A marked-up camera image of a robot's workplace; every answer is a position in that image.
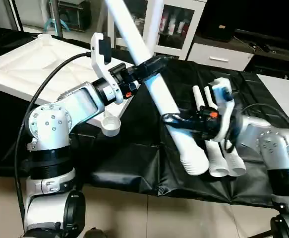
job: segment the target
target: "glass cabinet door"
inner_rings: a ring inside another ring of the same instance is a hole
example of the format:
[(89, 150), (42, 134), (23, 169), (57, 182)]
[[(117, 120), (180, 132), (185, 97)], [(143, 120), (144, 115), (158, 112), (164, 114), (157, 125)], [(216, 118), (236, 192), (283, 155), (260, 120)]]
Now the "glass cabinet door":
[(160, 30), (158, 45), (182, 49), (194, 11), (181, 7), (165, 5)]
[(205, 7), (203, 1), (164, 0), (155, 52), (186, 59)]
[[(140, 34), (143, 36), (148, 1), (147, 0), (124, 0), (124, 2)], [(119, 33), (119, 30), (117, 29), (117, 27), (115, 27), (115, 32), (116, 32), (116, 45), (125, 46), (125, 42), (122, 39), (122, 36)]]

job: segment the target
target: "black base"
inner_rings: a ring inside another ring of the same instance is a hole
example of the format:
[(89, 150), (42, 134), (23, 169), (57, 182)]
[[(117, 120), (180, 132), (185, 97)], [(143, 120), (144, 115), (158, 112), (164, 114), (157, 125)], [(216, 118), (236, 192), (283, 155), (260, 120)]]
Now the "black base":
[(257, 234), (255, 236), (252, 236), (252, 237), (249, 237), (249, 238), (267, 238), (267, 237), (270, 237), (270, 236), (272, 236), (272, 231), (263, 232), (263, 233)]

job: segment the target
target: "cabinet drawer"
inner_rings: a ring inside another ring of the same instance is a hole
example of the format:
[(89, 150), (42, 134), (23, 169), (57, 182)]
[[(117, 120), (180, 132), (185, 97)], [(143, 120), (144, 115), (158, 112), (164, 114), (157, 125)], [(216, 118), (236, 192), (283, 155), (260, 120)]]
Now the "cabinet drawer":
[(199, 64), (243, 71), (252, 56), (253, 54), (250, 53), (194, 43), (188, 60)]

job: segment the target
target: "bottle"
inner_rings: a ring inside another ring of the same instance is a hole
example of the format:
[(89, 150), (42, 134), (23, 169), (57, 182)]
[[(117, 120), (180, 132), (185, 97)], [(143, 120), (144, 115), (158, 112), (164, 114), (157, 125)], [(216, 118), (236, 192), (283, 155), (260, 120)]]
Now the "bottle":
[(169, 22), (169, 35), (172, 36), (174, 33), (174, 29), (175, 29), (175, 23), (176, 23), (176, 15), (175, 13), (172, 15), (170, 22)]
[(180, 35), (186, 36), (188, 27), (189, 27), (189, 19), (188, 19), (188, 11), (185, 11), (183, 20), (179, 23), (177, 33)]
[(160, 32), (164, 32), (168, 18), (169, 18), (169, 12), (168, 11), (163, 12), (161, 23), (160, 23)]

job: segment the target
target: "drawer handle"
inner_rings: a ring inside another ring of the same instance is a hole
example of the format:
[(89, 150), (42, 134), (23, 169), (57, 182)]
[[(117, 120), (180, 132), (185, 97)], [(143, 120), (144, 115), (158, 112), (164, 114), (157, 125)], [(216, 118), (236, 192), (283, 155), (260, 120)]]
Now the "drawer handle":
[(209, 59), (210, 60), (220, 61), (220, 62), (225, 62), (225, 63), (229, 62), (229, 59), (217, 58), (217, 57), (212, 57), (212, 56), (209, 56)]

